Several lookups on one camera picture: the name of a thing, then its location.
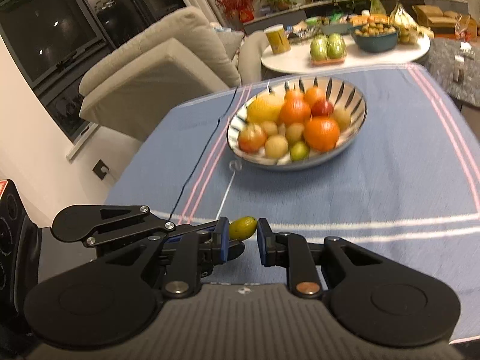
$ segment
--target speaker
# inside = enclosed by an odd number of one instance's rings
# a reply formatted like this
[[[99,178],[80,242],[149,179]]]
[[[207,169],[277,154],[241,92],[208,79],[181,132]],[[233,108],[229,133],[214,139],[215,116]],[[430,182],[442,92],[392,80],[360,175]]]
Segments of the speaker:
[[[11,180],[0,180],[0,323],[23,315],[38,283],[41,230],[30,220]]]

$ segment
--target round white table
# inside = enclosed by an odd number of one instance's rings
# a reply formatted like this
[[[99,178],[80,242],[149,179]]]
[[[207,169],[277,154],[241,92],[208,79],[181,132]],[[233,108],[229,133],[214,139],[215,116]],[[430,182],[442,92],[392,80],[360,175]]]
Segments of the round white table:
[[[280,73],[303,74],[335,68],[407,63],[421,58],[430,49],[430,39],[426,36],[419,37],[416,45],[397,44],[394,49],[378,54],[361,50],[350,35],[344,36],[344,39],[346,58],[342,64],[312,66],[310,63],[310,42],[294,44],[290,51],[277,55],[274,55],[272,48],[268,46],[262,54],[262,64],[266,68]]]

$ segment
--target dark stone countertop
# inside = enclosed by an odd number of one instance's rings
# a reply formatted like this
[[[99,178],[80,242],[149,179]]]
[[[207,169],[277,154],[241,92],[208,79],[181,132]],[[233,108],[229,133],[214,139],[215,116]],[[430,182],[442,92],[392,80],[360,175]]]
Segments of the dark stone countertop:
[[[465,57],[463,84],[453,81],[455,55],[462,55],[459,40],[433,39],[426,68],[452,99],[470,107],[480,108],[480,47],[474,43],[471,45],[475,51],[475,59]]]

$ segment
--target blue tablecloth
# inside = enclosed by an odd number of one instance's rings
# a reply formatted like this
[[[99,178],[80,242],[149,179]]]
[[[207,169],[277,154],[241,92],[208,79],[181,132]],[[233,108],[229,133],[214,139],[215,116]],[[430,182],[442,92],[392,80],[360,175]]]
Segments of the blue tablecloth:
[[[229,119],[264,82],[171,110],[106,202],[147,204],[176,223],[252,215],[312,242],[339,235],[448,283],[462,303],[453,339],[480,335],[478,141],[420,66],[323,75],[358,86],[368,105],[356,142],[330,162],[277,173],[232,154],[225,140]],[[284,269],[260,265],[255,239],[246,245],[208,280],[285,282]]]

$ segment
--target red label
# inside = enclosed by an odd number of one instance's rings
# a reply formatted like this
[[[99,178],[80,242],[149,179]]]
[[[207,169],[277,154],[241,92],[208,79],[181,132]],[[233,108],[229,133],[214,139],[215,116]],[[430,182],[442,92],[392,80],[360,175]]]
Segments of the red label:
[[[8,180],[0,180],[0,199],[2,198],[3,191],[7,187]]]

